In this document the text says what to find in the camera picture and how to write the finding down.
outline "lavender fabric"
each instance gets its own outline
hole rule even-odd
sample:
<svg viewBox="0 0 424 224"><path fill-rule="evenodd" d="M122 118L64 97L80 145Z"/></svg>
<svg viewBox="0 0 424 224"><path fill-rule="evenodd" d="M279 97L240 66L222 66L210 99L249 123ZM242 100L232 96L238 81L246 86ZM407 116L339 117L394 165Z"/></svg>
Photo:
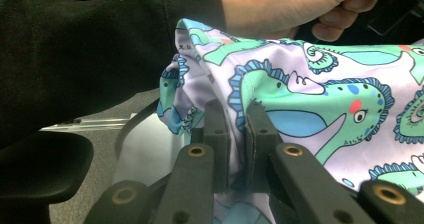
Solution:
<svg viewBox="0 0 424 224"><path fill-rule="evenodd" d="M218 99L231 130L230 182L245 168L245 112L255 100L283 141L306 146L342 185L358 190L362 181L386 180L423 199L424 48L418 44L252 40L183 19L178 53L160 79L157 113L189 144L191 130L203 126L205 103ZM240 214L247 210L249 218ZM216 195L214 222L275 220L267 195L231 191Z"/></svg>

